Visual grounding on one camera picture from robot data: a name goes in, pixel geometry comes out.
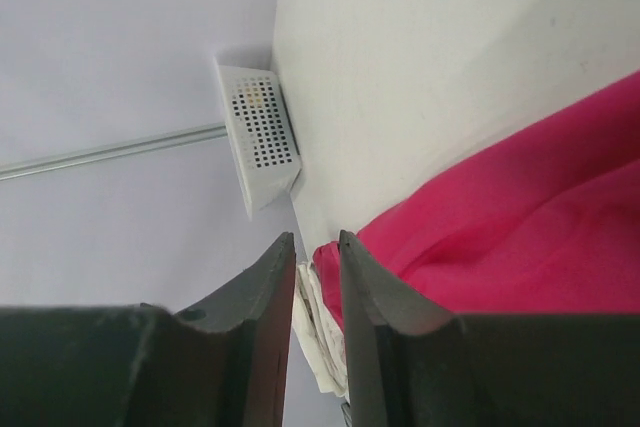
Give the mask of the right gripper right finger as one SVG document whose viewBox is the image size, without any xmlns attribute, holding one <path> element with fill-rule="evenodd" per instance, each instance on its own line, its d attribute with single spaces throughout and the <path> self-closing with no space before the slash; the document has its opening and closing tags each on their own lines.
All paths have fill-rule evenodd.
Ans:
<svg viewBox="0 0 640 427">
<path fill-rule="evenodd" d="M 456 314 L 339 240 L 356 426 L 635 426 L 639 319 Z"/>
</svg>

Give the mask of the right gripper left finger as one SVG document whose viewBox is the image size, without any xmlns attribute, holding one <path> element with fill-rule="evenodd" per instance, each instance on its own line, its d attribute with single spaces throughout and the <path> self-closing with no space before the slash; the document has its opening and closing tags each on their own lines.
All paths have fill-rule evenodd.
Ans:
<svg viewBox="0 0 640 427">
<path fill-rule="evenodd" d="M 5 426 L 279 426 L 296 255 L 280 235 L 179 312 L 150 304 L 1 311 Z"/>
</svg>

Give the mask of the pink t shirt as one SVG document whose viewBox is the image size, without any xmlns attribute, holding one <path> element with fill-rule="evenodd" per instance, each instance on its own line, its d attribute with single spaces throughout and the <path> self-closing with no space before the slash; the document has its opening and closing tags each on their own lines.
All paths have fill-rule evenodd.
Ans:
<svg viewBox="0 0 640 427">
<path fill-rule="evenodd" d="M 357 237 L 454 312 L 637 313 L 638 76 L 451 167 Z"/>
</svg>

